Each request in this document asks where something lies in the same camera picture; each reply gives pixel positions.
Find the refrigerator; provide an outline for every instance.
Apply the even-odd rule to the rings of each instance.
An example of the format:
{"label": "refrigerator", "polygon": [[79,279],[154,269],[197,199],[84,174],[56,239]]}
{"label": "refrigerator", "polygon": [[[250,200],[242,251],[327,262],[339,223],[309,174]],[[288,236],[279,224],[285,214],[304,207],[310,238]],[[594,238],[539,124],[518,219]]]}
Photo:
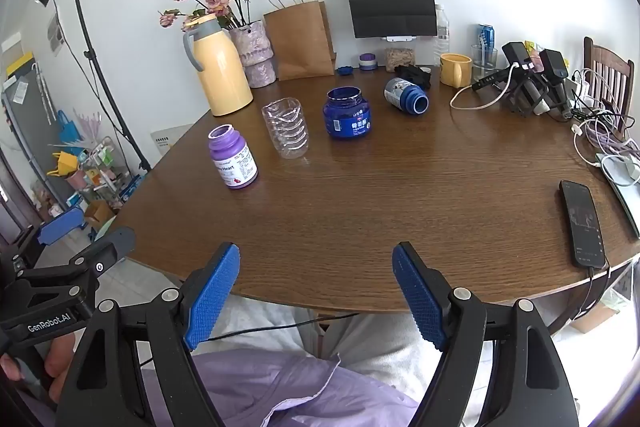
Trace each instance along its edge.
{"label": "refrigerator", "polygon": [[33,69],[34,63],[33,55],[27,54],[18,64],[12,65],[15,69],[8,71],[8,78],[2,90],[2,107],[31,168],[60,208],[66,210],[66,200],[75,190],[64,178],[47,176],[47,172],[58,167],[58,162],[52,154],[59,152],[60,147],[52,147],[49,144],[60,143],[60,125],[50,117],[50,113],[51,123],[47,121],[45,103]]}

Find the white pants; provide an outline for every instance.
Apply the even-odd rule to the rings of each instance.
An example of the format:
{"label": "white pants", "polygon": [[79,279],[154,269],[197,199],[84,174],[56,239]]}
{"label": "white pants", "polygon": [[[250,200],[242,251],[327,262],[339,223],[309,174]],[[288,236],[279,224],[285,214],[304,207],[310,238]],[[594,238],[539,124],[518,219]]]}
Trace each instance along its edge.
{"label": "white pants", "polygon": [[[229,295],[211,336],[314,318],[308,309]],[[317,324],[245,333],[200,343],[193,355],[239,347],[297,351],[321,359],[339,353],[342,367],[376,378],[417,402],[422,400],[440,360],[440,352],[422,339],[410,313],[360,314],[332,321],[326,333]]]}

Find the flower vase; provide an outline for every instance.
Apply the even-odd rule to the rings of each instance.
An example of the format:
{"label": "flower vase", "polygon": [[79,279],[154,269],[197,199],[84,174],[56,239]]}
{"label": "flower vase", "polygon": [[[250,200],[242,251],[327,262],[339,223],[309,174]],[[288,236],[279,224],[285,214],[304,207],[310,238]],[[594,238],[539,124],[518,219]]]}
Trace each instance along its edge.
{"label": "flower vase", "polygon": [[232,28],[229,37],[238,50],[249,87],[255,89],[275,82],[276,72],[271,64],[273,50],[262,21]]}

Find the lavender shirt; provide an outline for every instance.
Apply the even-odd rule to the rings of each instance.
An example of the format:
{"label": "lavender shirt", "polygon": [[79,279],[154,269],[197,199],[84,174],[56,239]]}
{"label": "lavender shirt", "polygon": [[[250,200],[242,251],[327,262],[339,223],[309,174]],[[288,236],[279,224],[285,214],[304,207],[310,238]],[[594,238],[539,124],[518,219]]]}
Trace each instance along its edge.
{"label": "lavender shirt", "polygon": [[[226,427],[401,427],[418,407],[393,387],[338,367],[339,357],[235,349],[193,361]],[[142,374],[156,426],[171,426],[156,372]]]}

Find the glass cup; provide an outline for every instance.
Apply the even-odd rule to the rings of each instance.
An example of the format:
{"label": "glass cup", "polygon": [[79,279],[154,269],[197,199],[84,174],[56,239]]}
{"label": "glass cup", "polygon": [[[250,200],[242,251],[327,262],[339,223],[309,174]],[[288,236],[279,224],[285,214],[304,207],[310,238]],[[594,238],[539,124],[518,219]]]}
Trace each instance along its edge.
{"label": "glass cup", "polygon": [[300,102],[295,98],[283,98],[265,105],[262,117],[273,146],[283,158],[299,158],[309,148],[305,116]]}
{"label": "glass cup", "polygon": [[474,44],[471,46],[471,60],[471,81],[477,82],[481,78],[494,73],[498,60],[498,50],[481,44]]}

